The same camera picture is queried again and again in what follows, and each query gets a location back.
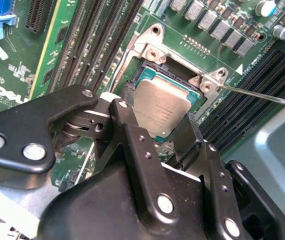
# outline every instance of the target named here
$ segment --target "pcie slot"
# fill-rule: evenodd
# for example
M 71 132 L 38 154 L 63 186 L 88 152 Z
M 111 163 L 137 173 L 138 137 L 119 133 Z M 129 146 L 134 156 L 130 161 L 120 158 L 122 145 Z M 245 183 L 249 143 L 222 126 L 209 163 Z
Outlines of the pcie slot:
M 264 92 L 266 89 L 268 89 L 268 86 L 270 85 L 270 83 L 272 83 L 272 80 L 274 80 L 274 77 L 277 76 L 279 73 L 281 73 L 281 71 L 284 71 L 285 69 L 285 59 L 281 59 L 280 63 L 278 63 L 278 66 L 280 66 L 279 68 L 275 69 L 274 71 L 271 72 L 265 72 L 266 76 L 261 75 L 260 79 L 264 79 L 263 81 L 258 81 L 256 82 L 256 86 L 255 85 L 251 85 L 250 90 L 254 91 L 254 92 L 258 92 L 258 93 L 263 93 L 263 94 L 267 94 L 267 95 L 272 95 L 273 92 L 271 91 L 273 89 L 274 86 L 271 86 L 271 88 L 269 88 L 268 92 Z M 241 104 L 238 104 L 237 106 L 235 106 L 232 111 L 230 112 L 230 110 L 228 111 L 228 115 L 226 115 L 226 113 L 220 117 L 219 122 L 220 124 L 216 124 L 215 126 L 215 131 L 211 131 L 210 134 L 208 134 L 207 138 L 208 139 L 214 139 L 216 138 L 218 135 L 221 134 L 221 132 L 219 130 L 225 129 L 224 125 L 226 120 L 228 119 L 228 122 L 230 125 L 230 123 L 239 115 L 239 112 L 242 112 L 244 109 L 247 108 L 248 105 L 251 105 L 250 99 L 252 99 L 251 97 L 247 96 L 247 95 L 242 95 L 242 94 L 237 94 L 238 95 L 238 103 L 240 102 Z
M 267 67 L 257 69 L 255 72 L 253 72 L 253 74 L 250 75 L 249 81 L 244 79 L 237 87 L 242 88 L 242 89 L 246 89 L 246 90 L 256 91 L 257 89 L 254 86 L 257 83 L 257 81 L 261 78 L 261 76 L 264 73 L 266 73 L 267 70 L 270 69 L 271 65 L 269 63 L 274 63 L 275 61 L 277 61 L 279 59 L 280 56 L 281 56 L 281 54 L 279 52 L 277 52 L 275 54 L 271 54 L 270 56 L 268 56 L 268 58 L 266 59 L 265 64 L 264 64 Z M 211 117 L 209 117 L 209 119 L 206 120 L 206 122 L 208 124 L 207 125 L 202 124 L 200 126 L 202 134 L 207 135 L 210 132 L 214 132 L 212 130 L 217 129 L 216 125 L 218 124 L 218 121 L 221 118 L 223 118 L 230 111 L 230 109 L 232 109 L 234 107 L 235 104 L 237 104 L 239 102 L 241 97 L 242 97 L 241 94 L 231 93 L 223 101 L 223 105 L 221 105 L 221 109 L 219 111 L 219 116 L 215 117 L 215 119 L 211 119 Z
M 285 85 L 285 79 L 282 81 L 277 81 L 277 82 L 279 82 L 279 84 L 273 84 L 271 82 L 270 85 L 266 87 L 266 89 L 264 89 L 264 91 L 262 92 L 266 95 L 273 96 L 280 89 L 283 89 Z M 248 116 L 254 116 L 255 113 L 257 113 L 257 109 L 260 109 L 261 105 L 263 105 L 266 102 L 266 100 L 256 98 L 256 97 L 248 97 L 245 101 L 242 101 L 242 102 L 246 103 L 247 107 L 244 106 L 239 112 L 235 114 L 233 119 L 229 121 L 230 122 L 229 126 L 231 127 L 228 127 L 228 129 L 241 128 L 241 126 L 244 126 L 244 120 L 246 120 Z M 212 139 L 216 144 L 220 145 L 221 142 L 225 141 L 227 134 L 228 134 L 228 131 L 225 131 L 225 133 L 221 132 L 219 134 L 216 134 L 215 137 L 210 137 L 210 139 Z
M 54 0 L 31 0 L 25 27 L 35 34 L 41 34 L 46 27 Z
M 64 72 L 64 69 L 65 69 L 63 63 L 68 57 L 68 51 L 69 51 L 72 41 L 74 40 L 74 35 L 78 28 L 79 22 L 81 20 L 81 16 L 84 12 L 86 1 L 87 0 L 80 0 L 78 2 L 77 8 L 74 12 L 74 15 L 72 17 L 71 23 L 68 28 L 68 32 L 66 34 L 67 36 L 66 41 L 62 46 L 61 53 L 59 55 L 59 58 L 56 64 L 57 67 L 54 69 L 54 72 L 52 74 L 53 78 L 50 81 L 50 84 L 47 90 L 48 93 L 52 93 L 55 90 L 55 87 L 59 84 L 59 80 L 61 76 L 63 75 L 62 73 Z
M 100 19 L 100 15 L 103 11 L 105 3 L 106 0 L 90 2 L 89 9 L 86 11 L 84 20 L 82 21 L 82 24 L 79 29 L 79 36 L 75 40 L 74 48 L 69 56 L 69 61 L 67 62 L 67 65 L 65 67 L 67 72 L 65 72 L 60 79 L 60 81 L 62 81 L 62 84 L 60 85 L 61 89 L 72 85 L 75 71 L 77 70 L 77 67 L 82 61 L 82 55 L 84 53 L 86 43 L 89 41 L 95 31 L 95 26 L 97 25 Z
M 122 42 L 125 39 L 125 36 L 127 32 L 129 31 L 129 28 L 131 27 L 139 9 L 141 8 L 144 0 L 136 0 L 133 2 L 130 2 L 125 14 L 123 15 L 123 18 L 121 19 L 121 22 L 119 26 L 117 27 L 113 38 L 108 46 L 107 51 L 104 53 L 103 58 L 99 64 L 98 70 L 89 85 L 89 88 L 94 90 L 95 92 L 99 89 L 102 81 L 104 80 L 108 69 L 112 65 L 116 54 L 122 44 Z
M 285 87 L 279 90 L 277 94 L 279 94 L 280 98 L 285 98 Z M 259 109 L 259 115 L 258 116 L 252 116 L 250 119 L 248 119 L 243 125 L 246 126 L 246 129 L 249 130 L 256 126 L 265 116 L 267 113 L 269 113 L 273 108 L 277 106 L 277 103 L 270 102 L 265 100 L 265 104 L 261 106 Z M 240 140 L 244 134 L 244 131 L 240 131 L 238 133 L 235 133 L 231 135 L 228 139 L 224 141 L 224 143 L 219 144 L 217 148 L 219 148 L 219 151 L 221 154 L 225 153 L 230 147 L 232 147 L 236 141 Z
M 96 39 L 94 45 L 90 48 L 87 58 L 83 64 L 83 68 L 80 70 L 78 75 L 78 83 L 85 85 L 88 76 L 92 72 L 92 69 L 95 67 L 95 63 L 98 60 L 102 49 L 107 43 L 108 37 L 112 33 L 113 27 L 115 26 L 116 19 L 119 17 L 124 1 L 112 1 L 109 6 L 105 18 L 102 22 L 102 27 L 96 33 Z

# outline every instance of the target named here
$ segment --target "ram slot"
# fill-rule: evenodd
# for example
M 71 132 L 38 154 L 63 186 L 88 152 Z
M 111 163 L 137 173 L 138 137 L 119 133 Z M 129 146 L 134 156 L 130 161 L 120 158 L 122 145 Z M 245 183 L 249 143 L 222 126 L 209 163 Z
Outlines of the ram slot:
M 80 24 L 80 21 L 83 16 L 83 12 L 85 11 L 87 0 L 80 0 L 78 2 L 77 8 L 74 12 L 74 15 L 72 17 L 71 23 L 68 28 L 68 32 L 66 34 L 66 40 L 62 46 L 61 53 L 59 55 L 56 67 L 53 72 L 53 78 L 50 81 L 49 87 L 47 92 L 52 93 L 54 92 L 61 84 L 63 84 L 61 78 L 64 75 L 64 70 L 66 69 L 65 63 L 66 59 L 69 57 L 69 51 L 73 49 L 72 46 L 74 46 L 73 42 L 75 41 L 75 36 L 77 35 L 77 28 Z M 87 9 L 87 12 L 92 10 L 92 4 L 89 5 L 89 8 Z
M 109 70 L 110 66 L 112 65 L 116 54 L 125 39 L 129 28 L 131 27 L 134 19 L 141 8 L 144 0 L 136 0 L 132 1 L 128 8 L 126 9 L 125 14 L 121 18 L 121 22 L 117 26 L 115 33 L 113 34 L 112 40 L 109 43 L 109 46 L 106 52 L 103 55 L 103 58 L 100 61 L 99 67 L 96 70 L 98 74 L 95 74 L 90 82 L 89 88 L 93 91 L 97 91 L 103 82 L 107 71 Z
M 77 78 L 77 83 L 86 85 L 88 76 L 94 70 L 95 63 L 99 56 L 102 54 L 102 49 L 106 45 L 109 36 L 114 29 L 117 18 L 120 16 L 124 1 L 112 1 L 110 7 L 107 10 L 107 14 L 102 21 L 102 27 L 96 33 L 94 45 L 90 48 L 87 58 L 83 64 L 83 68 Z
M 75 40 L 75 46 L 72 53 L 70 54 L 68 64 L 66 66 L 66 72 L 63 76 L 63 84 L 60 86 L 61 89 L 73 84 L 74 75 L 82 61 L 82 56 L 86 49 L 86 44 L 93 36 L 96 25 L 100 20 L 101 13 L 105 6 L 106 0 L 99 0 L 98 2 L 91 1 L 89 10 L 86 12 L 84 20 L 79 29 L 80 35 Z

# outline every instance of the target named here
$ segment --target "green circuit board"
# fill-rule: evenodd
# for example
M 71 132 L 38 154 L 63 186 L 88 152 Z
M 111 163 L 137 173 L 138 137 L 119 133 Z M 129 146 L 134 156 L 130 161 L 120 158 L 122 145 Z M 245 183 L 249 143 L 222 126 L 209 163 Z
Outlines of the green circuit board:
M 204 73 L 226 68 L 226 83 L 237 86 L 276 41 L 277 38 L 273 36 L 274 27 L 285 25 L 285 0 L 278 1 L 274 13 L 268 17 L 256 14 L 256 0 L 219 0 L 214 8 L 212 4 L 215 0 L 199 1 L 202 13 L 197 18 L 211 13 L 215 16 L 212 26 L 224 21 L 229 26 L 229 32 L 237 32 L 244 41 L 252 43 L 245 54 L 240 54 L 237 52 L 239 46 L 227 46 L 227 39 L 223 42 L 213 37 L 214 27 L 211 30 L 204 30 L 204 27 L 201 29 L 200 20 L 186 17 L 193 0 L 180 1 L 183 3 L 180 10 L 173 7 L 173 0 L 145 0 L 137 14 L 132 16 L 132 24 L 127 26 L 126 23 L 130 22 L 129 13 L 134 11 L 133 6 L 138 2 L 55 0 L 52 1 L 44 31 L 35 34 L 25 26 L 29 1 L 15 0 L 12 13 L 17 16 L 17 21 L 12 26 L 3 25 L 4 39 L 0 40 L 0 46 L 8 54 L 8 59 L 0 59 L 0 111 L 72 84 L 84 84 L 98 94 L 105 92 L 111 86 L 116 69 L 133 36 L 141 36 L 155 23 L 163 26 L 163 45 L 173 53 Z M 232 11 L 225 16 L 227 9 Z M 89 17 L 95 14 L 97 17 L 91 20 Z M 110 19 L 115 24 L 109 25 Z M 243 19 L 240 25 L 236 25 L 238 19 Z M 92 24 L 91 28 L 87 28 L 88 23 Z M 116 43 L 119 40 L 121 44 L 118 47 Z M 111 54 L 110 46 L 113 46 L 114 54 Z M 104 61 L 107 68 L 102 73 L 100 65 Z M 115 86 L 115 94 L 122 94 L 124 85 L 135 77 L 143 61 L 143 58 L 136 57 L 131 60 Z M 198 119 L 198 124 L 215 110 L 217 104 L 222 104 L 228 94 L 229 92 L 222 91 L 219 98 Z M 204 101 L 204 98 L 197 100 L 190 112 L 195 113 Z M 170 144 L 170 141 L 169 136 L 166 144 Z M 56 164 L 51 172 L 53 185 L 59 187 L 64 182 L 66 188 L 69 188 L 75 182 L 75 176 L 80 174 L 81 179 L 84 179 L 92 174 L 95 167 L 94 155 L 87 161 L 85 171 L 80 173 L 91 143 L 91 140 L 82 138 L 77 144 L 57 153 Z M 170 145 L 166 149 L 168 151 L 159 154 L 164 162 L 174 152 Z

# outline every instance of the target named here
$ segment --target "black memory slot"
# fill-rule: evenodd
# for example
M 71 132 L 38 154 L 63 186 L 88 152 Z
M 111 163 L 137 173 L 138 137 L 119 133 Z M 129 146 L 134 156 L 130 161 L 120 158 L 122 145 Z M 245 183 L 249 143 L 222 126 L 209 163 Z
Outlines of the black memory slot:
M 124 41 L 127 32 L 129 31 L 129 28 L 131 27 L 139 9 L 141 8 L 144 0 L 136 0 L 130 3 L 128 6 L 125 14 L 123 15 L 120 24 L 118 25 L 115 34 L 113 35 L 113 38 L 108 46 L 107 51 L 104 53 L 103 58 L 100 62 L 99 68 L 97 72 L 99 74 L 96 74 L 90 85 L 89 88 L 93 91 L 97 91 L 103 82 L 108 69 L 112 65 L 116 54 Z
M 284 44 L 275 44 L 237 87 L 285 98 Z M 230 92 L 200 125 L 200 131 L 206 140 L 224 154 L 237 141 L 252 133 L 257 124 L 276 106 L 277 103 L 271 101 Z
M 281 56 L 281 53 L 279 52 L 268 55 L 266 57 L 266 60 L 264 61 L 265 65 L 258 69 L 253 69 L 250 75 L 247 76 L 237 87 L 250 90 L 250 91 L 257 91 L 257 88 L 254 87 L 255 84 L 258 82 L 261 76 L 271 68 L 272 65 L 270 63 L 276 62 L 280 56 Z M 200 129 L 202 131 L 202 134 L 207 136 L 210 132 L 214 132 L 213 129 L 215 130 L 217 129 L 217 124 L 219 124 L 219 121 L 221 121 L 221 118 L 223 118 L 232 108 L 235 107 L 235 105 L 241 100 L 242 96 L 243 95 L 241 94 L 230 93 L 226 97 L 226 99 L 223 101 L 223 105 L 220 105 L 218 107 L 219 110 L 216 111 L 217 114 L 212 114 L 206 120 L 206 123 L 208 124 L 201 125 Z
M 70 86 L 73 84 L 74 81 L 74 74 L 76 71 L 77 66 L 79 65 L 79 62 L 81 62 L 82 59 L 82 53 L 85 49 L 86 43 L 88 40 L 92 37 L 95 26 L 99 21 L 100 15 L 103 11 L 103 8 L 105 6 L 106 0 L 98 0 L 97 2 L 91 1 L 90 2 L 90 10 L 86 11 L 85 18 L 81 23 L 79 36 L 75 40 L 75 46 L 74 50 L 72 51 L 69 61 L 65 67 L 67 72 L 62 76 L 63 84 L 61 85 L 61 88 L 65 88 L 67 86 Z
M 280 98 L 285 98 L 285 87 L 281 89 L 277 94 L 279 94 Z M 246 122 L 244 122 L 244 126 L 246 126 L 247 131 L 254 128 L 272 109 L 274 109 L 278 103 L 264 100 L 265 104 L 263 104 L 259 109 L 257 109 L 258 115 L 252 115 Z M 232 134 L 228 139 L 225 139 L 224 142 L 218 145 L 218 149 L 220 149 L 221 153 L 225 153 L 228 149 L 230 149 L 235 141 L 239 141 L 243 135 L 246 134 L 244 131 L 237 131 Z
M 285 87 L 285 81 L 279 81 L 279 84 L 271 83 L 267 86 L 262 93 L 266 95 L 273 96 L 278 93 L 279 90 Z M 261 106 L 266 102 L 266 100 L 257 98 L 257 97 L 248 97 L 246 100 L 247 107 L 243 107 L 241 111 L 235 114 L 235 117 L 230 121 L 229 126 L 231 129 L 234 129 L 235 132 L 242 132 L 246 126 L 244 123 L 247 121 L 248 116 L 254 116 L 257 114 L 257 109 L 260 109 Z M 228 131 L 221 132 L 221 134 L 217 134 L 215 137 L 211 137 L 217 145 L 221 145 L 222 142 L 228 137 Z
M 70 47 L 70 41 L 74 38 L 74 34 L 78 28 L 79 21 L 80 21 L 81 16 L 84 12 L 86 1 L 87 0 L 80 0 L 78 2 L 76 10 L 75 10 L 73 17 L 71 19 L 71 23 L 68 27 L 66 38 L 65 38 L 64 44 L 63 44 L 62 49 L 61 49 L 61 53 L 59 55 L 59 58 L 58 58 L 58 61 L 56 64 L 57 67 L 55 68 L 55 70 L 52 74 L 53 77 L 52 77 L 52 80 L 50 81 L 50 84 L 48 86 L 47 93 L 52 93 L 55 90 L 56 85 L 61 82 L 60 77 L 61 77 L 64 69 L 66 69 L 64 67 L 64 62 L 65 62 L 66 57 L 68 55 L 68 51 L 69 51 L 69 47 Z
M 273 79 L 275 78 L 275 75 L 279 75 L 282 71 L 285 70 L 285 59 L 279 59 L 279 68 L 275 69 L 275 71 L 268 71 L 265 72 L 263 75 L 261 75 L 261 78 L 264 79 L 264 81 L 257 81 L 255 84 L 255 87 L 251 87 L 250 90 L 253 92 L 258 92 L 262 94 L 272 95 L 273 92 L 270 91 L 273 87 Z M 215 128 L 219 129 L 220 131 L 223 130 L 223 126 L 225 125 L 224 120 L 228 120 L 228 124 L 230 125 L 231 122 L 239 116 L 239 112 L 243 111 L 247 108 L 247 106 L 251 106 L 252 102 L 250 101 L 251 97 L 243 94 L 237 94 L 239 95 L 239 102 L 242 104 L 235 104 L 233 108 L 231 108 L 230 111 L 228 111 L 228 115 L 224 115 L 220 119 L 220 124 L 216 125 Z M 219 130 L 211 131 L 208 133 L 208 138 L 215 139 L 218 135 L 221 134 Z
M 83 68 L 80 70 L 78 75 L 78 83 L 85 85 L 87 83 L 87 78 L 92 72 L 94 68 L 94 64 L 97 61 L 98 57 L 100 56 L 103 47 L 105 46 L 108 37 L 110 36 L 113 27 L 116 24 L 116 19 L 118 18 L 119 14 L 121 13 L 122 6 L 124 1 L 117 0 L 112 1 L 105 18 L 102 21 L 102 26 L 99 28 L 98 32 L 96 33 L 96 39 L 94 41 L 94 45 L 91 46 L 89 49 L 89 53 L 87 55 L 86 61 L 83 64 Z

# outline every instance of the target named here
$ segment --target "mounting hole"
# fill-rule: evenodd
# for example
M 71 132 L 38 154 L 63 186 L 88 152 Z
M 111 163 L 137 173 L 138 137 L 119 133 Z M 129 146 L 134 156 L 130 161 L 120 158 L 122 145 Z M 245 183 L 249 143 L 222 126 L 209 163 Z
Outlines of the mounting hole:
M 228 192 L 228 188 L 225 185 L 222 185 L 221 189 L 226 193 Z
M 263 42 L 263 41 L 265 40 L 265 38 L 266 38 L 266 34 L 265 34 L 265 33 L 262 33 L 262 34 L 259 35 L 258 41 L 259 41 L 259 42 Z
M 94 131 L 96 133 L 99 133 L 99 132 L 101 132 L 103 130 L 103 127 L 104 127 L 104 125 L 102 125 L 101 123 L 96 123 L 94 125 Z
M 210 85 L 204 86 L 204 91 L 205 92 L 209 92 L 210 90 L 211 90 L 211 86 Z
M 153 32 L 154 34 L 156 34 L 156 35 L 159 35 L 159 34 L 161 33 L 161 31 L 160 31 L 160 29 L 159 29 L 158 27 L 154 27 L 154 28 L 152 29 L 152 32 Z
M 143 135 L 139 136 L 139 141 L 144 142 L 145 141 L 145 137 Z
M 219 72 L 218 72 L 218 76 L 219 77 L 224 77 L 226 75 L 226 71 L 225 70 L 219 70 Z
M 146 153 L 144 154 L 144 157 L 145 157 L 146 159 L 151 159 L 151 158 L 152 158 L 152 155 L 151 155 L 150 152 L 146 152 Z

